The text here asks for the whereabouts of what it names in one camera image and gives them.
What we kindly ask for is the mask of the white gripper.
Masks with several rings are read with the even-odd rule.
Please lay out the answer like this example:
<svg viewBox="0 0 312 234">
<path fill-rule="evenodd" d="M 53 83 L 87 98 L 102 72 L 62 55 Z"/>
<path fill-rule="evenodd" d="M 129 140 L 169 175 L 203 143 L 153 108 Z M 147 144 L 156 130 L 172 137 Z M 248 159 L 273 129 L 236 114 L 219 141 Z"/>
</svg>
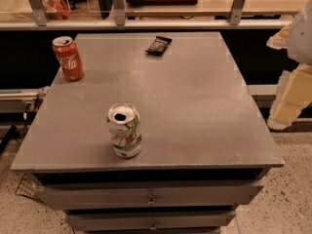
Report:
<svg viewBox="0 0 312 234">
<path fill-rule="evenodd" d="M 292 72 L 282 72 L 269 112 L 268 127 L 283 130 L 312 103 L 312 65 L 308 65 L 312 64 L 312 0 L 294 17 L 291 25 L 285 25 L 271 36 L 266 46 L 275 50 L 288 48 L 289 58 L 300 62 Z"/>
</svg>

